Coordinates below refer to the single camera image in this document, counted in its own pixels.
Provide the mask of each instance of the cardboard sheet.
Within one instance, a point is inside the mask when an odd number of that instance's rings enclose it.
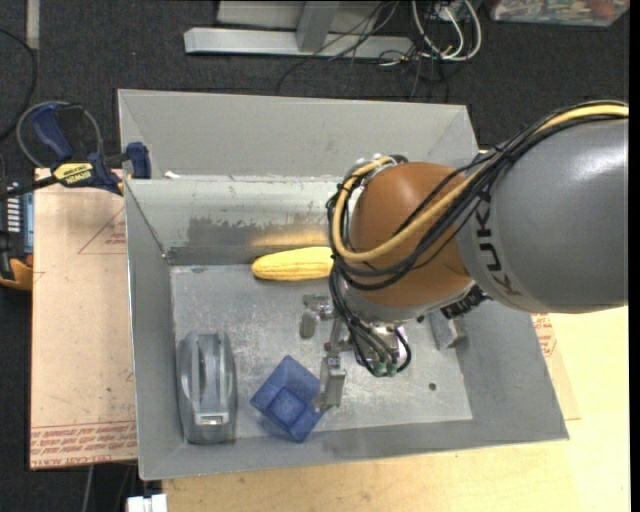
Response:
[[[35,197],[32,469],[136,458],[122,197]]]

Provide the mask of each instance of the white cable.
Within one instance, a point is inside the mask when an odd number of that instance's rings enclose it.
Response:
[[[433,42],[429,39],[429,37],[424,31],[422,23],[420,22],[420,16],[418,15],[417,2],[415,0],[412,0],[411,2],[411,14],[413,16],[413,21],[415,22],[418,28],[418,31],[420,32],[420,35],[422,36],[424,42],[427,43],[429,48],[431,48],[433,52],[436,54],[436,56],[439,57],[441,60],[451,61],[451,62],[464,62],[474,57],[478,53],[478,51],[480,51],[480,47],[482,45],[482,30],[480,27],[480,20],[478,19],[478,15],[476,14],[475,9],[473,8],[469,0],[463,0],[463,2],[467,10],[469,11],[471,21],[474,25],[474,30],[476,32],[476,41],[473,49],[467,55],[464,55],[462,57],[458,55],[460,53],[459,50],[461,50],[461,48],[464,45],[464,37],[462,35],[462,31],[460,30],[460,26],[455,22],[453,16],[451,15],[451,12],[446,7],[444,8],[445,12],[449,16],[449,19],[454,23],[454,28],[456,29],[456,32],[458,33],[458,38],[460,39],[460,46],[458,47],[458,50],[456,50],[454,53],[448,54],[446,51],[443,52],[441,49],[434,46]],[[425,58],[433,57],[433,55],[429,53],[421,53],[420,55]]]
[[[480,27],[480,20],[478,19],[478,15],[476,14],[476,11],[473,8],[473,5],[471,5],[471,2],[469,0],[464,0],[464,4],[469,10],[469,15],[471,16],[471,22],[473,23],[473,26],[476,32],[476,44],[473,47],[473,49],[464,57],[454,57],[449,59],[454,62],[463,62],[465,60],[471,59],[480,51],[480,47],[482,46],[482,28]]]
[[[462,30],[460,29],[460,25],[458,25],[458,22],[456,21],[456,19],[453,17],[453,14],[451,14],[451,11],[449,11],[448,7],[444,8],[444,12],[447,13],[447,16],[449,16],[449,20],[451,21],[451,23],[453,23],[453,28],[455,28],[456,33],[458,34],[458,41],[460,41],[460,44],[458,45],[458,49],[453,52],[450,55],[447,55],[447,60],[451,60],[454,57],[457,57],[460,52],[463,50],[464,48],[464,34],[462,33]]]

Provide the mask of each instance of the metal base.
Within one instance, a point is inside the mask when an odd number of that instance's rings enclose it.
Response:
[[[240,30],[227,28],[192,28],[184,34],[185,51],[188,54],[248,54],[281,56],[335,57],[353,47],[360,35],[327,35],[324,49],[317,52],[301,51],[296,32],[270,30]],[[358,59],[398,58],[411,48],[406,37],[372,36],[358,46]]]

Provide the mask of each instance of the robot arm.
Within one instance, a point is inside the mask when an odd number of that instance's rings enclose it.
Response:
[[[356,359],[395,375],[410,360],[401,325],[465,298],[626,304],[628,115],[612,101],[562,109],[461,169],[397,156],[352,169],[327,207],[331,295]]]

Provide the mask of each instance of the yellow cable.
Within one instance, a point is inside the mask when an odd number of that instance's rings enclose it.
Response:
[[[591,115],[618,115],[620,117],[629,117],[629,107],[611,104],[611,105],[592,105],[592,106],[584,106],[578,107],[574,110],[570,110],[563,114],[559,114],[545,124],[543,124],[535,133],[539,133],[543,130],[546,130],[558,123],[563,121],[577,119],[584,116]],[[473,179],[473,177],[484,169],[487,165],[491,163],[492,160],[485,162],[478,169],[473,171],[469,176],[467,176],[464,181],[460,182],[456,185],[450,192],[448,192],[442,199],[440,199],[435,205],[432,205],[429,209],[425,210],[420,216],[415,218],[407,227],[405,227],[400,233],[397,233],[395,236],[382,243],[378,247],[371,249],[366,252],[353,252],[348,250],[344,244],[342,243],[342,233],[340,232],[340,219],[342,218],[342,212],[345,208],[345,204],[348,199],[348,191],[350,190],[351,185],[357,180],[358,177],[368,174],[372,170],[376,169],[379,165],[385,164],[389,162],[391,159],[389,157],[381,157],[373,162],[356,169],[353,174],[345,181],[340,194],[338,195],[338,199],[336,201],[335,212],[333,215],[333,222],[331,225],[331,234],[333,237],[333,242],[336,248],[336,251],[340,256],[347,260],[351,261],[370,261],[375,258],[379,258],[380,256],[384,256],[388,252],[392,251],[396,247],[398,247],[402,242],[404,242],[407,238],[409,238],[415,231],[420,229],[424,224],[429,222],[436,213],[448,207],[466,188],[467,184]]]

